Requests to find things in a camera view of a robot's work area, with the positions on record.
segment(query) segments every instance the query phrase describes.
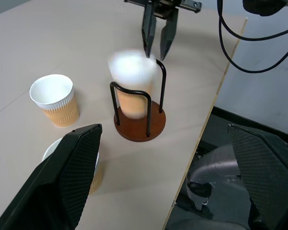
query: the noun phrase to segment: cup rim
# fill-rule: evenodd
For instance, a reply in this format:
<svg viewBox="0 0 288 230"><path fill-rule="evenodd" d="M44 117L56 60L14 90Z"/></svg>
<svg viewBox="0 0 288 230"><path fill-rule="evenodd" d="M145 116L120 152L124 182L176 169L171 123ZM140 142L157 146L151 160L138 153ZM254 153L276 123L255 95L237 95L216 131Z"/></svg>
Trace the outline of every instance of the cup rim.
<svg viewBox="0 0 288 230"><path fill-rule="evenodd" d="M51 103L41 103L41 102L38 102L38 101L36 101L35 99L33 99L32 95L31 95L31 91L32 91L33 86L36 85L36 84L38 84L40 81L43 81L43 80L45 80L45 79L47 79L47 78L52 78L52 77L55 77L55 76L61 76L61 77L66 78L68 81L70 81L70 83L72 84L72 87L71 87L71 90L68 92L68 94L66 94L66 96L64 96L62 99L59 99L58 101L51 102ZM34 101L36 104L40 104L40 105L52 105L52 104L56 104L56 103L58 103L58 102L63 101L66 97L68 97L68 95L70 95L70 93L72 92L72 90L73 90L73 82L72 82L72 80L71 80L69 77L67 77L67 76L65 76L65 75L63 75L63 74L50 74L50 75L41 77L41 78L37 79L35 82L33 82L33 84L32 84L31 87L30 87L29 94L30 94L31 100Z"/></svg>

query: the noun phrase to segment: black cable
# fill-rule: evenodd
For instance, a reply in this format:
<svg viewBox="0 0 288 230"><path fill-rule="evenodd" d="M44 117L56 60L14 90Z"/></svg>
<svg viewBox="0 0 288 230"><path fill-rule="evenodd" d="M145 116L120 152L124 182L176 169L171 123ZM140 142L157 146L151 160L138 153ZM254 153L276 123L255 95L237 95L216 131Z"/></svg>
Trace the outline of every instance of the black cable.
<svg viewBox="0 0 288 230"><path fill-rule="evenodd" d="M224 47L224 44L223 44L223 37L222 37L222 21L221 19L219 18L219 38L220 38L220 44L221 44L221 48L222 48L222 51L224 53L224 55L226 56L227 60L234 66L236 67L237 69L243 71L243 72L246 72L246 73L264 73L264 72L267 72L273 68L275 68L276 66L278 66L280 63L282 63L287 57L288 57L288 52L277 62L275 63L273 66L269 67L269 68L266 68L266 69L263 69L263 70L247 70L247 69L243 69L241 68L240 66L238 66L231 58L230 56L227 54L226 50L225 50L225 47Z"/></svg>
<svg viewBox="0 0 288 230"><path fill-rule="evenodd" d="M223 10L223 0L217 0L217 12L219 14L219 18L221 19L221 22L223 24L223 26L225 27L225 29L233 36L235 36L236 38L239 38L241 40L244 40L244 41L252 41L252 42L255 42L255 41L264 41L264 40L269 40L269 39L272 39L272 38L276 38L276 37L280 37L282 35L286 35L288 34L288 30L285 30L281 33L278 33L278 34L275 34L275 35L272 35L272 36L268 36L268 37L259 37L259 38L248 38L248 37L243 37L243 36L240 36L239 34L236 34L235 32L233 32L228 26L227 24L225 23L224 21L224 18L222 16L222 10Z"/></svg>

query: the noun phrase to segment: white cup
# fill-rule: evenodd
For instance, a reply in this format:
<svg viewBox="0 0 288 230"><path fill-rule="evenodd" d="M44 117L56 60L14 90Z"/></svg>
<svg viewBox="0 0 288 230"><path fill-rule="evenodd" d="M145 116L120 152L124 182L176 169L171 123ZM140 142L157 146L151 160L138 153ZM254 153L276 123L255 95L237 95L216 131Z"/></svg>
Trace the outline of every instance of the white cup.
<svg viewBox="0 0 288 230"><path fill-rule="evenodd" d="M127 50L116 53L109 61L113 80L129 90L141 90L150 96L154 78L157 74L157 63L153 55L147 58L138 50ZM122 112L131 119L143 118L147 113L147 99L141 95L132 95L117 90Z"/></svg>
<svg viewBox="0 0 288 230"><path fill-rule="evenodd" d="M72 80L64 75L37 79L30 88L30 97L57 127L69 127L79 119Z"/></svg>
<svg viewBox="0 0 288 230"><path fill-rule="evenodd" d="M44 156L43 156L43 159L42 161L44 161L44 159L46 159L48 156L50 156L54 150L56 150L57 146L59 145L59 143L61 142L62 138L56 140L55 142L53 142L49 147L48 149L46 150L46 152L44 153ZM95 172L94 172L94 176L98 170L98 165L99 165L99 152L98 152L98 155L97 155L97 160L96 160L96 164L95 164Z"/></svg>

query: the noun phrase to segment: striped paper cup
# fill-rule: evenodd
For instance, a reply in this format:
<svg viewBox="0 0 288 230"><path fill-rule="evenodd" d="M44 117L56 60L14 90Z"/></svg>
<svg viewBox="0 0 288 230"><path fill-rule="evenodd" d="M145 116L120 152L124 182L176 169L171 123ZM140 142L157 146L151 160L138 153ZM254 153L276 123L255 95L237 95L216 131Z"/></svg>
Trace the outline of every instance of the striped paper cup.
<svg viewBox="0 0 288 230"><path fill-rule="evenodd" d="M64 75L37 79L30 88L30 97L57 127L72 126L79 119L72 80Z"/></svg>

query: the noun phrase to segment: overturned paper cup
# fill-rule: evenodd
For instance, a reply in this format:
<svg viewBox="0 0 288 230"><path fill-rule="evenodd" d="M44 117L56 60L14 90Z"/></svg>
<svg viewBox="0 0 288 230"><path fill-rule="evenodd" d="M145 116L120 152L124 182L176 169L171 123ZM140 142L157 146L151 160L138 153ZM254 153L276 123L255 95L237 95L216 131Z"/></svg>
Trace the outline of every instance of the overturned paper cup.
<svg viewBox="0 0 288 230"><path fill-rule="evenodd" d="M64 75L37 79L30 88L30 97L57 127L69 127L79 119L72 80Z"/></svg>
<svg viewBox="0 0 288 230"><path fill-rule="evenodd" d="M50 145L48 147L48 149L44 153L42 161L44 161L48 156L50 156L54 152L54 150L57 148L57 146L59 145L61 140L62 140L62 138L56 140L52 145ZM89 195L93 195L94 192L97 191L97 189L101 185L101 182L102 182L102 170L101 170L101 167L99 165L99 152L98 152L97 160L96 160L96 164L95 164L94 178L93 178L93 181L91 183Z"/></svg>

